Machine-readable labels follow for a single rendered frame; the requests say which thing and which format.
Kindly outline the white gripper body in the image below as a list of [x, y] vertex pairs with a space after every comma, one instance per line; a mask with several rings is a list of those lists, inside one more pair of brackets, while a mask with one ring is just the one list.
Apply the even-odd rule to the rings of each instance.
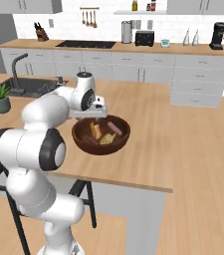
[[106, 118], [108, 115], [108, 112], [106, 111], [70, 111], [69, 112], [69, 118], [75, 118], [75, 119], [84, 119], [84, 118]]

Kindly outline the orange bun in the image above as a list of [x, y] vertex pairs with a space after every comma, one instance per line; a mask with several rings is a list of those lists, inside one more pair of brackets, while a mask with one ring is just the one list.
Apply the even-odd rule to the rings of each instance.
[[99, 139], [102, 137], [102, 132], [99, 125], [95, 125], [94, 123], [90, 124], [92, 137], [95, 139]]

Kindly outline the purple sausage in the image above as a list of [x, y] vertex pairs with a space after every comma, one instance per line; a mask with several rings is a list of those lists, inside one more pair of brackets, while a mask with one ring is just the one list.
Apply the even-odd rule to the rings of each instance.
[[91, 137], [89, 135], [84, 136], [84, 141], [91, 143], [91, 144], [99, 144], [93, 137]]

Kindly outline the pink sausage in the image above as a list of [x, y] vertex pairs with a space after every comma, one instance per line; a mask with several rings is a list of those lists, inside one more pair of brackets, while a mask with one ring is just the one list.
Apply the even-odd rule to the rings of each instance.
[[108, 122], [108, 127], [118, 135], [122, 135], [122, 131], [112, 122]]

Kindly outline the yellow bun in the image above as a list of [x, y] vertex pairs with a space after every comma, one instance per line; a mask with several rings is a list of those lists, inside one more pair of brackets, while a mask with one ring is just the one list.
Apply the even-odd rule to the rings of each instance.
[[116, 134], [110, 134], [107, 133], [105, 136], [102, 137], [102, 139], [100, 140], [100, 144], [104, 145], [104, 144], [111, 144], [113, 143], [114, 139], [116, 137]]

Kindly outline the brown wooden bowl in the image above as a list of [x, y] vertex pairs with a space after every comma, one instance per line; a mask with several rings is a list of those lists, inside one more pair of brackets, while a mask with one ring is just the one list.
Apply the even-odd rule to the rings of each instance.
[[[108, 127], [108, 122], [112, 122], [122, 131], [122, 135], [117, 134], [113, 143], [101, 145], [100, 139], [96, 139], [99, 144], [91, 144], [84, 141], [85, 135], [92, 136], [90, 128], [91, 123], [100, 125], [102, 135], [106, 135], [107, 133], [114, 134], [114, 131]], [[116, 116], [107, 116], [98, 121], [95, 119], [83, 119], [75, 123], [72, 129], [72, 136], [75, 144], [84, 152], [94, 155], [106, 155], [120, 150], [126, 144], [129, 135], [129, 124], [125, 120]]]

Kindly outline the dark sink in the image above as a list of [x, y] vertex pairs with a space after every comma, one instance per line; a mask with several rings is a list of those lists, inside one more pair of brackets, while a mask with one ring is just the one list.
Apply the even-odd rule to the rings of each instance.
[[10, 97], [40, 98], [66, 83], [66, 81], [60, 82], [59, 79], [9, 78], [0, 83], [0, 86], [10, 89], [8, 93]]

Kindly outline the black hob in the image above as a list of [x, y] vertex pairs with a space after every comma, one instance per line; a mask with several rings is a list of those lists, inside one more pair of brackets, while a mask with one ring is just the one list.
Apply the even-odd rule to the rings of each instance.
[[116, 42], [114, 41], [77, 41], [66, 40], [56, 47], [64, 48], [91, 48], [91, 49], [111, 49]]

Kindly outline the black tap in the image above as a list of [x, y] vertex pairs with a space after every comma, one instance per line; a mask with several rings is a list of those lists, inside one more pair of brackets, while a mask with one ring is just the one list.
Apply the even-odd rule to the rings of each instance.
[[25, 93], [25, 90], [24, 89], [21, 89], [19, 87], [19, 82], [18, 82], [18, 77], [17, 77], [17, 72], [16, 72], [16, 64], [24, 59], [24, 58], [27, 58], [28, 57], [28, 54], [25, 53], [23, 55], [20, 55], [18, 57], [16, 57], [13, 62], [12, 62], [12, 74], [13, 74], [13, 88], [11, 89], [11, 92], [12, 93], [16, 93], [16, 94], [24, 94]]

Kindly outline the steel canister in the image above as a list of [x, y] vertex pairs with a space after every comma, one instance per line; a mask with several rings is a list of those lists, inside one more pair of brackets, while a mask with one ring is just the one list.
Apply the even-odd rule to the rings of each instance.
[[121, 22], [121, 41], [130, 44], [132, 40], [132, 26], [130, 21]]

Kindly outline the wooden knife block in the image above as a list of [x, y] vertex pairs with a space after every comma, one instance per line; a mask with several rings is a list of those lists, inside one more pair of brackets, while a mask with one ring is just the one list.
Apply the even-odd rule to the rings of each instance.
[[38, 41], [39, 42], [48, 41], [49, 37], [48, 37], [47, 33], [45, 32], [45, 30], [41, 27], [40, 23], [35, 23], [34, 26], [36, 29], [36, 35], [37, 35]]

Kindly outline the black toaster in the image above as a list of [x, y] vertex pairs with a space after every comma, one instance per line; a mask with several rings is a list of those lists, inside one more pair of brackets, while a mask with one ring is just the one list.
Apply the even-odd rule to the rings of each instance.
[[154, 32], [153, 31], [137, 31], [135, 33], [135, 44], [137, 46], [149, 46], [154, 44]]

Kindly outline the grey base cupboards run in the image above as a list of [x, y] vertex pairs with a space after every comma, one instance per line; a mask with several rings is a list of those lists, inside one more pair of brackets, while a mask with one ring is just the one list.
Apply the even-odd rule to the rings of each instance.
[[170, 102], [216, 108], [224, 90], [224, 56], [3, 48], [7, 73], [75, 76], [160, 83], [170, 86]]

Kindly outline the black coffee machine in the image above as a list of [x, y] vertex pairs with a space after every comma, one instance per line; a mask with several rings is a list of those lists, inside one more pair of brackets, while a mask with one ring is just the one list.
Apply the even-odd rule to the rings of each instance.
[[224, 39], [224, 22], [216, 22], [209, 47], [212, 50], [222, 50], [222, 40]]

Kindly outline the wooden rail with hanging tools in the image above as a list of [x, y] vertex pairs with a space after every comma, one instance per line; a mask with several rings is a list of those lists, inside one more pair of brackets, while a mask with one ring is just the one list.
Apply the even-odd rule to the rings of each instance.
[[99, 7], [81, 7], [82, 11], [82, 23], [87, 27], [97, 28], [97, 12]]

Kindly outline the white wall shelf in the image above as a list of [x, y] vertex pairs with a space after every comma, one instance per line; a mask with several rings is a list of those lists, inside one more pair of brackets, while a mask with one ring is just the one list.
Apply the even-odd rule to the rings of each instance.
[[166, 15], [166, 10], [155, 10], [155, 11], [130, 11], [130, 10], [117, 10], [113, 12], [114, 15]]

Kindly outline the grey wall cupboard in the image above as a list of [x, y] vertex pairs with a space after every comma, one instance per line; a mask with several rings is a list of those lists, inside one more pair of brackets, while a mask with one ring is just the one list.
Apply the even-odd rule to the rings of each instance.
[[57, 14], [62, 0], [0, 0], [0, 14]]
[[224, 0], [167, 0], [169, 15], [224, 15]]

